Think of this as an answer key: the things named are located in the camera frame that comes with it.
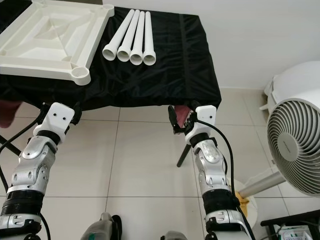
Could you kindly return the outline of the pink cloth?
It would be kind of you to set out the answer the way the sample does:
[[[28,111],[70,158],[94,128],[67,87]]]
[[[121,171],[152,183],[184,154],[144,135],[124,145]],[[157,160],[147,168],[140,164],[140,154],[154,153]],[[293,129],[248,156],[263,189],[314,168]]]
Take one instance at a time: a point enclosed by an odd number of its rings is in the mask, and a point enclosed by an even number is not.
[[[176,113],[176,119],[179,122],[184,122],[188,118],[191,110],[187,105],[174,105],[174,112]]]
[[[22,102],[0,100],[0,128],[9,128],[12,125],[15,114]]]

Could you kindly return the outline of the black tablecloth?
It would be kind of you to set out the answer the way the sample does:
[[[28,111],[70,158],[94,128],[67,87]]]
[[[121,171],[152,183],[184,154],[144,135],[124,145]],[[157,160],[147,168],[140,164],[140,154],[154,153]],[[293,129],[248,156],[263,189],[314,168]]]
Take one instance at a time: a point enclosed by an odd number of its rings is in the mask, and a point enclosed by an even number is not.
[[[116,7],[114,16],[107,21],[89,67],[89,84],[79,86],[69,80],[2,74],[0,99],[34,106],[58,102],[80,106],[85,111],[106,106],[221,104],[206,32],[195,14],[151,12],[155,64],[133,65],[105,59],[102,50],[127,13],[126,7]]]

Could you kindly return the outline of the yellow cloth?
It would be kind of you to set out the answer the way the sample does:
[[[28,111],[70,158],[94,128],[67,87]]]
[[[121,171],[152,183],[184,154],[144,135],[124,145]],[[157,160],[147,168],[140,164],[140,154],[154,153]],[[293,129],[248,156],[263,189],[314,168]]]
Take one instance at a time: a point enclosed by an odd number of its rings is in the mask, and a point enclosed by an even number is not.
[[[248,205],[250,203],[249,199],[243,198],[242,196],[240,196],[240,194],[237,190],[234,192],[234,194],[235,194],[235,197],[238,199],[240,209],[242,210],[242,212],[244,214],[247,214],[249,212],[248,211]]]

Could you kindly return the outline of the grey robot left foot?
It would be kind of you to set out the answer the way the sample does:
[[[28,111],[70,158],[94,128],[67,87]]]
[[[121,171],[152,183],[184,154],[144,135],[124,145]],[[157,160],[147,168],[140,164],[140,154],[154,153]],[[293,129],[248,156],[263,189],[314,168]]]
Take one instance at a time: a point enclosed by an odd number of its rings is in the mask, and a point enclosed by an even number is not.
[[[119,215],[103,212],[100,219],[91,224],[80,240],[121,240],[122,219]]]

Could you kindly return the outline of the green white box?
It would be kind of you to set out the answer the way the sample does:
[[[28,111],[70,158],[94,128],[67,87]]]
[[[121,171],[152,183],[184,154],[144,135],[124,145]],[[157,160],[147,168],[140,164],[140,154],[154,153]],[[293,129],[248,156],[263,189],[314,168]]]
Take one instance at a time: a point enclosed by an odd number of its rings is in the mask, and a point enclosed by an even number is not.
[[[276,234],[277,240],[320,240],[308,225],[283,226]]]

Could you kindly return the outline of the black metal frame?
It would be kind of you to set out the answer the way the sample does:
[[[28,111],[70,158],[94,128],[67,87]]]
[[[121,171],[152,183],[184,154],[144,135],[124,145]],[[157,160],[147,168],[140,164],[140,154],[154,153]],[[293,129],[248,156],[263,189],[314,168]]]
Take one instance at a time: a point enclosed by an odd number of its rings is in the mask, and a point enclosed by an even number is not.
[[[312,228],[311,233],[316,237],[320,235],[320,210],[268,219],[262,221],[260,225],[265,227],[267,232],[267,236],[261,240],[277,240],[279,229],[285,226],[309,226]]]

